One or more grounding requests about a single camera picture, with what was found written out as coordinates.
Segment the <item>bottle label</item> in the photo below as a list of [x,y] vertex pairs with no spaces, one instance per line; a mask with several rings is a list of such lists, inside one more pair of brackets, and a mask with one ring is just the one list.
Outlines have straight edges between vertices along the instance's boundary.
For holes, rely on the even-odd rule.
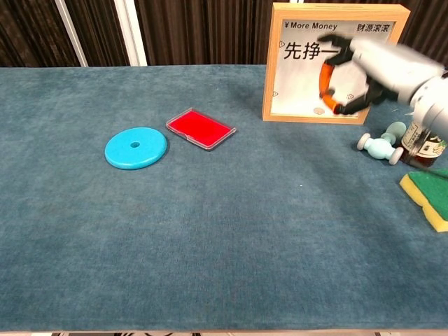
[[[410,151],[422,132],[423,128],[412,122],[401,139],[402,146]],[[437,158],[446,147],[446,141],[441,140],[436,134],[430,133],[417,155],[422,158]]]

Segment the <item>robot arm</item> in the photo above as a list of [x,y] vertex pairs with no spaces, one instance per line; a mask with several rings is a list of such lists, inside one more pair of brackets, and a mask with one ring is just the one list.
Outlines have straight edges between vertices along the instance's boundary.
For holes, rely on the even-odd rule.
[[[328,34],[318,39],[341,48],[321,69],[319,92],[335,114],[353,114],[385,99],[414,108],[414,121],[448,141],[448,78],[445,68],[405,45],[391,45],[367,38]],[[347,105],[328,91],[336,66],[355,62],[367,76],[367,92]]]

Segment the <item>scrubbing sponge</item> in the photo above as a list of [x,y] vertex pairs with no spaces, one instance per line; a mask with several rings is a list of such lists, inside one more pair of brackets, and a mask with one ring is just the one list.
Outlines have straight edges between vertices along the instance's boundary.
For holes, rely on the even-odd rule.
[[[437,170],[448,176],[448,169]],[[400,186],[414,202],[423,208],[423,213],[437,232],[448,232],[448,178],[424,171],[406,174]]]

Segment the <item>wooden picture frame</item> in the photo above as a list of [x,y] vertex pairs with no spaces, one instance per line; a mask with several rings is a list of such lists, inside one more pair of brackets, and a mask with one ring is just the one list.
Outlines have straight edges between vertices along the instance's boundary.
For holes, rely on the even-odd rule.
[[[283,59],[279,58],[280,50],[282,50],[283,54],[286,54],[286,42],[283,42],[281,40],[281,37],[286,36],[285,34],[289,34],[288,36],[292,36],[291,34],[294,34],[294,39],[304,39],[305,34],[309,34],[310,41],[311,40],[311,34],[317,34],[320,27],[323,29],[329,29],[333,28],[335,30],[334,32],[338,34],[338,31],[336,30],[336,27],[334,26],[341,26],[348,27],[345,31],[351,32],[354,30],[354,25],[357,24],[357,29],[359,30],[360,27],[363,27],[363,25],[367,28],[360,32],[359,34],[366,35],[368,32],[373,32],[374,30],[380,34],[381,30],[384,30],[387,26],[387,30],[383,35],[381,35],[379,38],[387,40],[389,43],[396,44],[400,38],[400,35],[402,34],[403,28],[406,24],[406,21],[409,17],[410,11],[407,10],[405,7],[397,4],[346,4],[346,3],[273,3],[272,7],[272,18],[271,18],[271,26],[270,26],[270,33],[269,33],[269,50],[267,55],[267,67],[266,67],[266,77],[265,77],[265,91],[263,96],[263,104],[262,104],[262,119],[264,121],[280,121],[280,122],[297,122],[297,123],[337,123],[337,124],[355,124],[355,125],[361,125],[364,123],[364,120],[367,117],[368,114],[368,108],[360,111],[356,115],[333,115],[331,113],[330,109],[328,109],[325,112],[321,112],[322,108],[318,110],[317,108],[314,109],[314,113],[312,114],[310,108],[306,109],[306,113],[304,115],[301,115],[300,113],[295,115],[293,113],[284,113],[285,106],[287,106],[287,103],[284,103],[283,105],[280,103],[282,100],[280,98],[276,97],[276,92],[274,91],[274,85],[283,85],[283,88],[289,88],[291,87],[291,83],[295,83],[295,80],[299,78],[300,76],[297,76],[298,73],[295,75],[291,74],[291,72],[283,71],[283,73],[277,73],[280,71],[282,64],[283,64],[283,70],[286,68],[284,66]],[[307,27],[306,31],[304,29],[300,30],[301,27]],[[288,29],[294,28],[293,32],[289,32]],[[328,44],[327,49],[334,48],[331,46],[331,44]],[[292,44],[291,42],[288,42],[287,46],[298,46],[295,42]],[[301,55],[295,54],[294,51],[294,58],[300,58]],[[323,50],[323,52],[326,53],[336,53],[337,51],[331,51],[331,50]],[[291,69],[291,57],[288,60],[288,67]],[[309,80],[313,83],[316,81],[319,81],[319,73],[316,74],[316,62],[314,64],[314,68],[312,69],[312,78],[310,77]],[[319,85],[313,85],[312,88],[309,90],[314,90],[312,95],[307,95],[307,97],[311,97],[310,99],[317,99],[321,101],[319,98]],[[347,99],[351,99],[353,96],[352,94],[347,94]],[[288,99],[283,99],[283,102],[290,102],[291,99],[288,97]],[[308,107],[311,106],[311,104],[314,103],[314,100],[307,103]]]

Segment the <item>framed poster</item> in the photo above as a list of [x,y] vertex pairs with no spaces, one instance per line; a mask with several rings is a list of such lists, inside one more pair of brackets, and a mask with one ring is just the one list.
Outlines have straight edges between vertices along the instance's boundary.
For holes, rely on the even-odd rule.
[[[340,49],[318,38],[337,34],[397,43],[409,14],[395,4],[274,3],[262,119],[363,124],[368,108],[335,115],[320,97],[322,64]],[[347,104],[367,90],[365,81],[364,72],[353,62],[336,66],[330,80],[333,99]]]

